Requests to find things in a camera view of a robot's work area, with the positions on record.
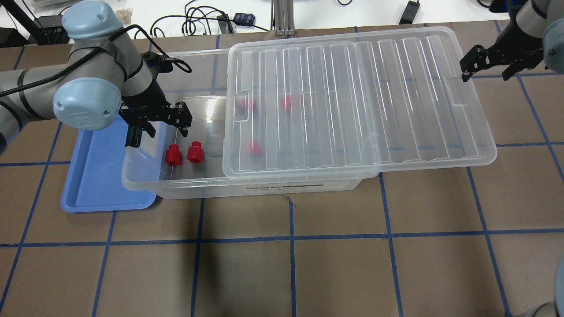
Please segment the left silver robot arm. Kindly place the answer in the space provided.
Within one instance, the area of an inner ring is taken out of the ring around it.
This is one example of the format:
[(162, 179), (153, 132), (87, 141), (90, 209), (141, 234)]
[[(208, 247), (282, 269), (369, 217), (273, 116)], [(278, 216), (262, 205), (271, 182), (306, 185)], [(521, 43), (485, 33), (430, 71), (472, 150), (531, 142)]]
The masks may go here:
[(157, 82), (173, 67), (189, 74), (192, 68), (169, 56), (140, 53), (129, 30), (111, 6), (85, 0), (62, 16), (74, 44), (68, 62), (1, 73), (1, 152), (33, 121), (58, 119), (75, 129), (97, 131), (116, 116), (129, 126), (126, 146), (138, 147), (142, 134), (154, 137), (154, 122), (165, 122), (186, 137), (192, 115), (184, 102), (171, 104)]

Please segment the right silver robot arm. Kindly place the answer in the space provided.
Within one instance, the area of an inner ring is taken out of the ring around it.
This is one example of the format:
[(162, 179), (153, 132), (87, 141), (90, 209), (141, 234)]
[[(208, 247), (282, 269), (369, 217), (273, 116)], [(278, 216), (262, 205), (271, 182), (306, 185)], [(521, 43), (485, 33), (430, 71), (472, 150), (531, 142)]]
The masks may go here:
[(460, 60), (461, 80), (494, 66), (506, 66), (507, 81), (523, 70), (532, 70), (541, 62), (557, 74), (564, 72), (564, 2), (528, 0), (517, 11), (489, 47), (475, 45)]

